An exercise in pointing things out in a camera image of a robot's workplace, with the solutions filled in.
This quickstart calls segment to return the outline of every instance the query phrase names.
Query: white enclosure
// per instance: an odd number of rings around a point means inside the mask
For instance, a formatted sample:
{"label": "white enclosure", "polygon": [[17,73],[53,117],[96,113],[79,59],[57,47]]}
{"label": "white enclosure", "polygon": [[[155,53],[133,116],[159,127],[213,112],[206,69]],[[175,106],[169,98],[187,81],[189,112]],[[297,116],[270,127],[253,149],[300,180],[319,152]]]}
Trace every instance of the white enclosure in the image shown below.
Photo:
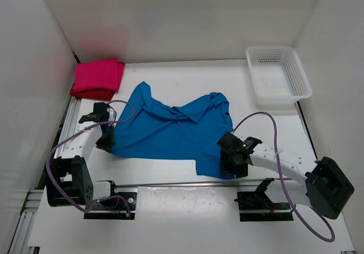
{"label": "white enclosure", "polygon": [[317,0],[47,0],[82,62],[241,59],[293,45]]}
{"label": "white enclosure", "polygon": [[335,158],[356,192],[344,209],[364,253],[364,0],[320,0],[295,42],[311,83],[303,111],[319,157]]}
{"label": "white enclosure", "polygon": [[364,0],[0,0],[0,253],[37,184],[82,62],[244,59],[293,46],[312,87],[302,101],[319,157],[356,189],[344,210],[364,253]]}
{"label": "white enclosure", "polygon": [[0,253],[67,106],[75,59],[44,0],[0,0]]}

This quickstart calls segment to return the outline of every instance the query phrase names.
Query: table surface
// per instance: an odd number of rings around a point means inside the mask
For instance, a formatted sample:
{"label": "table surface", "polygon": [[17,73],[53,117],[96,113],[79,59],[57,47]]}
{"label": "table surface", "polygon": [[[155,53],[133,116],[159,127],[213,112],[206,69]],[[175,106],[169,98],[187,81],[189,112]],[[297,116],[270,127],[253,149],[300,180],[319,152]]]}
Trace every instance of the table surface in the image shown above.
{"label": "table surface", "polygon": [[[151,86],[155,99],[174,106],[182,106],[210,92],[221,92],[230,103],[234,125],[248,114],[262,110],[255,103],[246,60],[127,64],[121,88],[113,99],[128,100],[141,81]],[[93,100],[82,100],[79,112],[75,113],[78,119],[92,111],[93,103]],[[124,104],[115,103],[113,107],[119,116]],[[295,106],[270,113],[277,122],[279,147],[299,157],[314,158]],[[266,116],[247,120],[236,135],[253,136],[273,144],[273,127]],[[98,149],[93,149],[88,168],[94,181],[114,180],[118,185],[220,181],[196,175],[193,160],[121,158]],[[254,181],[267,177],[278,175],[250,167],[249,176],[241,179]],[[240,223],[234,198],[234,188],[140,187],[136,219],[118,221],[84,220],[82,212],[73,207],[50,208],[44,194],[29,246],[40,247],[40,253],[88,254],[282,253],[282,250],[331,254],[354,250],[342,215],[330,221],[337,240],[328,244],[311,235],[296,218],[286,223]],[[322,234],[329,235],[309,208],[301,210]]]}

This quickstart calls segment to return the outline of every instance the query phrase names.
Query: black mount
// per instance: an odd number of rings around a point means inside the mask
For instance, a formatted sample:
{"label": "black mount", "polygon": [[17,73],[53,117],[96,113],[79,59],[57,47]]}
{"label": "black mount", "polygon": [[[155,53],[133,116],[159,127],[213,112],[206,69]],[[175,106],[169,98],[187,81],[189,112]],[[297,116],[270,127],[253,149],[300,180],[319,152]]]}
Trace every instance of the black mount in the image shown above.
{"label": "black mount", "polygon": [[[83,122],[105,122],[110,118],[110,106],[104,102],[96,102],[93,104],[93,111],[85,116],[82,116],[78,123]],[[100,125],[102,136],[96,142],[96,147],[101,150],[109,151],[114,142],[114,126],[112,124]]]}
{"label": "black mount", "polygon": [[220,173],[230,173],[239,177],[247,177],[248,164],[251,164],[250,154],[262,141],[254,137],[248,137],[241,141],[232,133],[225,133],[217,142],[220,151]]}
{"label": "black mount", "polygon": [[337,219],[354,187],[331,158],[324,157],[316,163],[316,168],[306,173],[307,196],[316,212]]}
{"label": "black mount", "polygon": [[94,203],[92,210],[84,214],[84,219],[102,220],[134,220],[137,206],[138,190],[115,191],[112,195],[120,195],[128,201],[130,216],[126,216],[126,206],[120,199],[111,199]]}
{"label": "black mount", "polygon": [[240,222],[292,221],[288,203],[273,203],[264,193],[273,178],[266,178],[255,191],[238,191]]}
{"label": "black mount", "polygon": [[[72,159],[55,158],[50,164],[51,172],[57,184],[77,204],[89,204],[92,201],[93,185],[83,157]],[[72,173],[72,181],[62,181],[67,173]],[[47,199],[51,207],[70,206],[69,202],[58,192],[46,175]]]}

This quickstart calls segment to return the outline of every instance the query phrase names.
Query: white plastic basket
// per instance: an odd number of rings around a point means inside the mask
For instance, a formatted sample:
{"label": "white plastic basket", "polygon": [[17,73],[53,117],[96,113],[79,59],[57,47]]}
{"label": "white plastic basket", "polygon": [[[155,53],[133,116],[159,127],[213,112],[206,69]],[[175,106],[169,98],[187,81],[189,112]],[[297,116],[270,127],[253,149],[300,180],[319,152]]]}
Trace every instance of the white plastic basket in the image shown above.
{"label": "white plastic basket", "polygon": [[296,51],[289,46],[246,49],[257,102],[280,106],[310,97],[311,87]]}

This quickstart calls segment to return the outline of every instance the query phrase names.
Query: folded towel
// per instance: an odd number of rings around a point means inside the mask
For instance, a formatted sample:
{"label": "folded towel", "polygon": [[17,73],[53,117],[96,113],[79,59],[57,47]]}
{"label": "folded towel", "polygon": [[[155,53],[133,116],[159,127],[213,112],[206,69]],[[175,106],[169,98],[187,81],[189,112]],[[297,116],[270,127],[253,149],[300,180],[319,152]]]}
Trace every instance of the folded towel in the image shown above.
{"label": "folded towel", "polygon": [[69,94],[83,99],[110,101],[120,88],[124,68],[125,62],[118,62],[117,58],[80,63]]}
{"label": "folded towel", "polygon": [[96,100],[110,101],[111,99],[113,99],[113,96],[115,94],[115,91],[109,91],[103,89],[75,92],[73,90],[74,86],[75,84],[73,84],[71,90],[69,91],[69,94],[71,96],[78,97],[80,99],[96,99]]}
{"label": "folded towel", "polygon": [[73,86],[73,90],[75,92],[95,89],[118,91],[121,79],[118,70],[117,58],[79,63],[76,67],[75,86]]}

